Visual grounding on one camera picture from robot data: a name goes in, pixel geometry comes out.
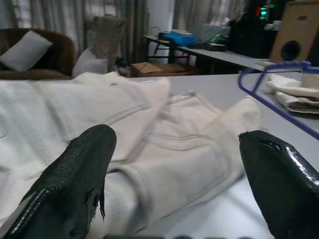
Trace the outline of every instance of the wall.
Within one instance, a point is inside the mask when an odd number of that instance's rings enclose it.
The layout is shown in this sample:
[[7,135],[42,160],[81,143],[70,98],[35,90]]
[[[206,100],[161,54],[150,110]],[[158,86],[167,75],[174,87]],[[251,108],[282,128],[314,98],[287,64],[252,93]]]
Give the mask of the wall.
[[[170,31],[173,24],[175,0],[148,0],[149,35],[158,34],[159,31]],[[149,46],[149,55],[153,55],[155,43]],[[167,56],[168,50],[159,50],[157,56]],[[167,59],[150,59],[149,61],[166,63]]]

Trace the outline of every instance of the cardboard box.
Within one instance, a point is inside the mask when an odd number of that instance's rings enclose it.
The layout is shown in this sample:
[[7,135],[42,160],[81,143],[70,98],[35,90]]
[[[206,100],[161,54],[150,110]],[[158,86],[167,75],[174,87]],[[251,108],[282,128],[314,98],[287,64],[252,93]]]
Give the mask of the cardboard box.
[[131,65],[131,77],[189,76],[199,75],[196,67],[181,64],[153,64],[142,62]]

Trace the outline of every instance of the white cloth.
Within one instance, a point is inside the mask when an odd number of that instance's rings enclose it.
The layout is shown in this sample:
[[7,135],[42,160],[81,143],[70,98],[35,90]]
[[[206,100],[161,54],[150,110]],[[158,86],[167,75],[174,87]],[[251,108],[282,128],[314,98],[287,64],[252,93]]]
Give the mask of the white cloth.
[[0,224],[69,140],[100,123],[115,130],[106,220],[97,212],[90,239],[135,232],[231,186],[244,172],[238,134],[261,117],[251,98],[226,112],[196,93],[170,98],[166,78],[84,73],[69,82],[1,81],[0,89]]
[[272,74],[267,85],[275,92],[277,101],[287,110],[319,114],[319,77],[304,74],[301,81]]

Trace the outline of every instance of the brown sofa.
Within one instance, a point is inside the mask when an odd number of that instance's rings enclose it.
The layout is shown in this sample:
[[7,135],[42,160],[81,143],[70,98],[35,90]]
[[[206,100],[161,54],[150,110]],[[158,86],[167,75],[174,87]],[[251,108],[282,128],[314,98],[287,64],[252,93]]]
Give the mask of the brown sofa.
[[[15,45],[30,29],[15,28],[0,30],[0,55]],[[53,44],[43,57],[28,71],[16,72],[0,66],[0,79],[6,80],[44,80],[71,79],[76,62],[75,47],[70,38],[60,33],[41,29],[32,31],[45,37]]]

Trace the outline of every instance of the desk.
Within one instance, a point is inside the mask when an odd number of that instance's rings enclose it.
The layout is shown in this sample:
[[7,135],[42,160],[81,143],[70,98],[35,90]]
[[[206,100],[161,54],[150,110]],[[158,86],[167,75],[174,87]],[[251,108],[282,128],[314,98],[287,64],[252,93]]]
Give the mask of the desk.
[[[281,75],[292,78],[300,76],[299,73],[281,73]],[[251,74],[244,79],[244,82],[251,86],[258,76],[259,74]],[[227,109],[246,95],[238,88],[237,77],[238,75],[209,75],[169,77],[169,79],[172,93],[180,94],[194,90],[215,106]],[[261,109],[264,114],[262,127],[294,145],[303,157],[319,170],[318,141],[267,107],[261,105]],[[193,239],[207,237],[238,239],[243,236],[252,239],[273,239],[254,200],[247,178],[237,182],[214,199],[161,219],[139,234],[161,235],[166,239],[178,235],[188,235]]]
[[149,43],[155,42],[155,43],[159,43],[161,45],[169,47],[169,55],[167,58],[171,60],[174,58],[174,51],[177,50],[177,51],[187,53],[188,55],[196,56],[198,58],[205,58],[209,60],[233,64],[236,66],[240,66],[242,68],[252,67],[258,71],[262,71],[264,69],[263,66],[257,64],[261,59],[239,55],[230,51],[222,52],[222,51],[208,51],[208,50],[202,50],[202,49],[190,49],[188,47],[179,47],[179,46],[173,47],[169,44],[168,41],[158,40],[158,38],[155,36],[144,35],[143,37],[147,40],[148,58],[152,58],[152,57],[149,57],[149,52],[148,52]]

